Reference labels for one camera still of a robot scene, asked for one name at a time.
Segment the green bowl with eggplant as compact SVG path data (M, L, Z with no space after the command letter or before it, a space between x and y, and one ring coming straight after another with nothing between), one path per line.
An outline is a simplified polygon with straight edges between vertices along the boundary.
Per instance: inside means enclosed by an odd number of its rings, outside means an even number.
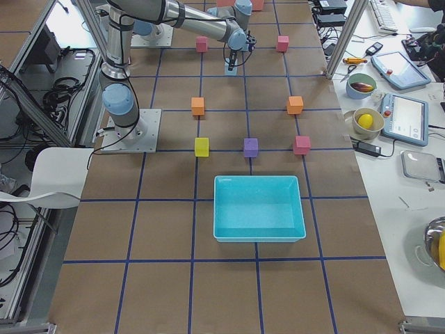
M362 100L377 88L375 79L364 73L356 73L346 80L346 94L354 100Z

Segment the light blue block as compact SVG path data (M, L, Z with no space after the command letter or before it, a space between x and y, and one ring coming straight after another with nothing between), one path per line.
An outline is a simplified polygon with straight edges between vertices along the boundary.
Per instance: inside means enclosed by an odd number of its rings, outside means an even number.
M225 76L228 77L235 77L237 75L237 67L230 67L227 63L225 64L225 68L224 68L224 73Z

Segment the pink block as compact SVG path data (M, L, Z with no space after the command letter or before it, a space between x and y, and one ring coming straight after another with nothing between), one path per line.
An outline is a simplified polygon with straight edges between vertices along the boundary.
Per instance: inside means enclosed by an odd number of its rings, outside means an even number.
M206 53L208 52L208 38L206 36L198 36L195 39L195 49L197 53Z
M277 37L276 51L285 53L289 48L289 36L279 35Z
M294 155L306 155L312 148L309 136L295 136L293 140Z

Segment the pink block far right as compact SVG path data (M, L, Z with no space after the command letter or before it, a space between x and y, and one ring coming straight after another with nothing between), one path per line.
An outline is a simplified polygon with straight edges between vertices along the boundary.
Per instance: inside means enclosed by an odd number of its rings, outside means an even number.
M285 53L289 48L289 36L279 35L277 37L276 51Z

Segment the purple block near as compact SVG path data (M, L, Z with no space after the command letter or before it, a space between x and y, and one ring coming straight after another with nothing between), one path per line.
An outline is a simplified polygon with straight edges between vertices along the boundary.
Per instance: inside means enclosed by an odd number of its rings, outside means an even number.
M259 154L259 142L257 138L245 138L243 140L243 156L255 158Z

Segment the turquoise plastic tray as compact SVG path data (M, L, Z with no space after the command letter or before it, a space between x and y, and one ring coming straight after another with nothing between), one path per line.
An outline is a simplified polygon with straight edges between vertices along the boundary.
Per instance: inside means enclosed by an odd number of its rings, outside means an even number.
M295 175L219 175L213 236L219 242L293 243L306 237Z

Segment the teach pendant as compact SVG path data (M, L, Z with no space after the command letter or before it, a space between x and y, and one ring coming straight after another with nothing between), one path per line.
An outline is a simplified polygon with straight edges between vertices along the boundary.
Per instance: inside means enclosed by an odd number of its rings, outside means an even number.
M371 57L371 63L398 90L425 86L431 82L426 74L399 51L376 54Z
M404 95L387 93L382 98L380 113L384 126L380 134L411 145L428 144L428 103Z

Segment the orange block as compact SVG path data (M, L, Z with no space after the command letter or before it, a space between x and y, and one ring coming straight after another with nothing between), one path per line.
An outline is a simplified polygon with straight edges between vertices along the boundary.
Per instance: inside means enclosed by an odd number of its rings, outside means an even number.
M205 104L203 97L191 98L191 113L193 116L203 116L205 114Z
M304 109L304 102L301 96L289 96L286 101L286 111L289 115L299 115Z

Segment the scissors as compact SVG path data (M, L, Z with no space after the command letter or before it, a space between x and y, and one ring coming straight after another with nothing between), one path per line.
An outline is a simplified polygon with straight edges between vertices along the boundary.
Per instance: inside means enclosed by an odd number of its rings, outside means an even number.
M343 79L341 80L341 82L343 82L343 81L347 81L347 80L349 79L351 73L352 73L356 68L357 68L357 65L355 65L355 64L349 65L348 68L347 68L347 73L344 75L344 77L343 77Z

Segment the teach pendant far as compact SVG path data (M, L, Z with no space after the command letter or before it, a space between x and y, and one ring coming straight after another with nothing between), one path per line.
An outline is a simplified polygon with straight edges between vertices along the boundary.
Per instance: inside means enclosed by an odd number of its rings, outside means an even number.
M399 51L376 54L371 57L371 63L398 90L425 86L431 82L426 74Z

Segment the white keyboard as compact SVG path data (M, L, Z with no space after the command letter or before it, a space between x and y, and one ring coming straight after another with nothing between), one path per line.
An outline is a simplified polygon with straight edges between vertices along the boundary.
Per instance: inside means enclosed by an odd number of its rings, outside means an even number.
M398 31L397 24L391 15L387 1L369 0L368 4L371 11L371 17L379 32L396 33Z

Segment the metal bowl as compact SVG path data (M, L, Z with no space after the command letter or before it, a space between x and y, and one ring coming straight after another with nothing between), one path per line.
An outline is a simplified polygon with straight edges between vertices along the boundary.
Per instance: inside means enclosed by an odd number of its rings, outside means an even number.
M444 217L438 217L427 224L423 243L414 249L421 264L435 267L444 273Z

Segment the aluminium frame post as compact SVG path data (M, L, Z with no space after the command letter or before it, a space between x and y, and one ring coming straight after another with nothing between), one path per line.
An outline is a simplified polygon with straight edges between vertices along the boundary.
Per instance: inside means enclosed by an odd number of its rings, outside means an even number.
M355 32L355 29L362 18L362 14L367 6L367 0L355 0L350 8L349 14L346 18L346 22L342 28L341 34L337 41L337 45L330 57L330 61L327 65L325 76L327 79L332 79L336 69L338 68L346 48L350 42L350 39Z

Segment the pink block far left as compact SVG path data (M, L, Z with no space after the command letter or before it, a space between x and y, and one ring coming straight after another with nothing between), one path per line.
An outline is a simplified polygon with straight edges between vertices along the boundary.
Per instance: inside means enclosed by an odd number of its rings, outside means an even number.
M206 53L208 52L208 38L206 36L198 36L195 39L195 49L197 53Z

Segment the orange handled tool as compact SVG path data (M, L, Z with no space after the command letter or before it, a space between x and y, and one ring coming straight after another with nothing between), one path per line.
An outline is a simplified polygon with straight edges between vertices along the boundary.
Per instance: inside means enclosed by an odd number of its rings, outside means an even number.
M348 65L358 65L362 63L368 63L368 60L365 58L354 58L354 57L344 58L342 61L344 64Z

